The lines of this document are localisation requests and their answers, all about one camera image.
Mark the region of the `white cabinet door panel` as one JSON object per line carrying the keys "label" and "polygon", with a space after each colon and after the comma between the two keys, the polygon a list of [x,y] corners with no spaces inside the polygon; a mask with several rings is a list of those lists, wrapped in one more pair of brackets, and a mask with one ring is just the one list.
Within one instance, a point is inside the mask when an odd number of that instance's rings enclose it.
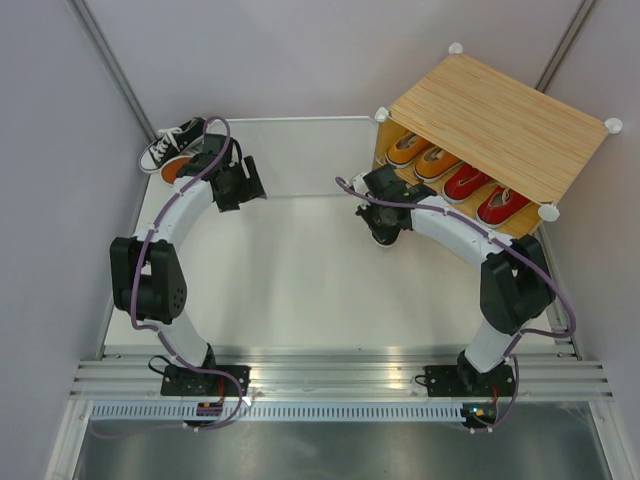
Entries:
{"label": "white cabinet door panel", "polygon": [[366,116],[253,118],[229,121],[244,155],[254,158],[269,198],[327,196],[337,176],[371,169],[377,123]]}

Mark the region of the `black sneaker white laces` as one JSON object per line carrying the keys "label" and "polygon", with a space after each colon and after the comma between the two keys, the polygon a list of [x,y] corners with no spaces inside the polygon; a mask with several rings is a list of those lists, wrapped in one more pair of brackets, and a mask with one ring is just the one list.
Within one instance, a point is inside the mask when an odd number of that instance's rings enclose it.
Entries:
{"label": "black sneaker white laces", "polygon": [[205,119],[193,117],[187,122],[157,131],[139,157],[139,168],[147,174],[158,172],[166,163],[189,151],[203,139]]}

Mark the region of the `grey sneaker orange sole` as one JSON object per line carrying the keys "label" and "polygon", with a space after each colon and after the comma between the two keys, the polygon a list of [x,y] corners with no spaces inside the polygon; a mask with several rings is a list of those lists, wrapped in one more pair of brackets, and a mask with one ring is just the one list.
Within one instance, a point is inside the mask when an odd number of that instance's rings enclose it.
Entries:
{"label": "grey sneaker orange sole", "polygon": [[179,156],[166,162],[160,169],[160,178],[167,185],[173,185],[179,170],[191,161],[191,156]]}

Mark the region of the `red sneaker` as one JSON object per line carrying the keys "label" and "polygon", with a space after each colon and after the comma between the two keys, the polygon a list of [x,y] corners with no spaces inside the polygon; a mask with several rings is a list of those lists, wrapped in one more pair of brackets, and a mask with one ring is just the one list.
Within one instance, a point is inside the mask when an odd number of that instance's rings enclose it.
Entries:
{"label": "red sneaker", "polygon": [[460,204],[492,181],[484,172],[465,164],[444,184],[442,196],[450,204]]}
{"label": "red sneaker", "polygon": [[529,203],[529,199],[515,190],[497,186],[478,207],[476,218],[489,228],[498,228]]}

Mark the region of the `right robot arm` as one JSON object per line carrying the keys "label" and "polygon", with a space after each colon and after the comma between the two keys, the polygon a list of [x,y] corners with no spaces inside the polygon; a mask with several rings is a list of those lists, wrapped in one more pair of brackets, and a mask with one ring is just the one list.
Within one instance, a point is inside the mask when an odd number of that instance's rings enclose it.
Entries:
{"label": "right robot arm", "polygon": [[425,370],[429,395],[490,396],[514,393],[514,374],[505,358],[511,343],[555,300],[540,243],[532,236],[496,233],[452,208],[435,190],[411,185],[385,165],[347,182],[360,199],[356,214],[372,238],[391,246],[403,231],[447,247],[480,273],[482,321],[455,366]]}

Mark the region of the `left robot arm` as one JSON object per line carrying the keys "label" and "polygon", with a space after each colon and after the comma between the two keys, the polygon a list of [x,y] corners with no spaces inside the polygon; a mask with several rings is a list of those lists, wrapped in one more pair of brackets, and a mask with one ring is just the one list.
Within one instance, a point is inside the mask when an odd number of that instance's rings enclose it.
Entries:
{"label": "left robot arm", "polygon": [[202,151],[178,169],[173,191],[155,219],[131,237],[110,245],[115,307],[132,327],[154,333],[169,355],[186,367],[184,385],[206,396],[218,384],[215,356],[186,312],[187,282],[179,250],[196,221],[212,206],[219,212],[264,199],[251,156],[229,135],[208,133]]}

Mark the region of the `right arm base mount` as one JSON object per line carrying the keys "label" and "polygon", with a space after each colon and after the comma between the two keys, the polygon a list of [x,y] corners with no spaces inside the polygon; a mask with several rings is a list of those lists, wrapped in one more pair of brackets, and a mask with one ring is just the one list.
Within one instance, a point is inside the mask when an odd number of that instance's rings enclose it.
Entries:
{"label": "right arm base mount", "polygon": [[428,365],[413,382],[427,391],[429,398],[510,397],[515,393],[514,370],[504,363],[493,370],[479,373],[469,364]]}

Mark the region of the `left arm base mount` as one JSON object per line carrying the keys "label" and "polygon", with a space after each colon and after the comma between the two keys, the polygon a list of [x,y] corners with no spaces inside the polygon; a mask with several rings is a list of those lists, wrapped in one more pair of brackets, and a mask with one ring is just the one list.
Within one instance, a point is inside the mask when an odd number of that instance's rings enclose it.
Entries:
{"label": "left arm base mount", "polygon": [[147,366],[162,377],[162,396],[226,398],[239,393],[231,377],[238,381],[242,394],[247,393],[250,383],[250,367],[246,365],[219,365],[218,369],[226,376],[204,374],[174,365],[165,356],[155,355]]}

